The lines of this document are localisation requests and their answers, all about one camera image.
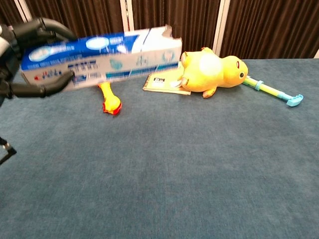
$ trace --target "blue and white box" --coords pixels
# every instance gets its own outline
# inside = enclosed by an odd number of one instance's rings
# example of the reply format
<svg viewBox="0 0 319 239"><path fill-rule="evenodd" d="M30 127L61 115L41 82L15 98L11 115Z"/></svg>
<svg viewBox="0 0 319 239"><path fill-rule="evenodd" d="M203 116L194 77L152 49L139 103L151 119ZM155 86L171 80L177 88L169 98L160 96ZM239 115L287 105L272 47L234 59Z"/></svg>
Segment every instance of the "blue and white box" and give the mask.
<svg viewBox="0 0 319 239"><path fill-rule="evenodd" d="M173 38L166 25L32 48L24 54L21 71L30 84L45 85L72 69L69 91L177 68L181 51L181 38Z"/></svg>

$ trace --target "yellow plush toy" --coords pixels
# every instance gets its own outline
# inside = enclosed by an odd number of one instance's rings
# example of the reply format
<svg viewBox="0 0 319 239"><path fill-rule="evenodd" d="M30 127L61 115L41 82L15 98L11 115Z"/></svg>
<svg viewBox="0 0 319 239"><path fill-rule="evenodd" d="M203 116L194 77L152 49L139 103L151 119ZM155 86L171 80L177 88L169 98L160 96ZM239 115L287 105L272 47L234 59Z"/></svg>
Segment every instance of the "yellow plush toy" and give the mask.
<svg viewBox="0 0 319 239"><path fill-rule="evenodd" d="M236 56L218 57L210 48L201 51L184 52L181 56L184 74L181 86L193 92L203 92L211 97L217 87L234 87L244 82L248 68Z"/></svg>

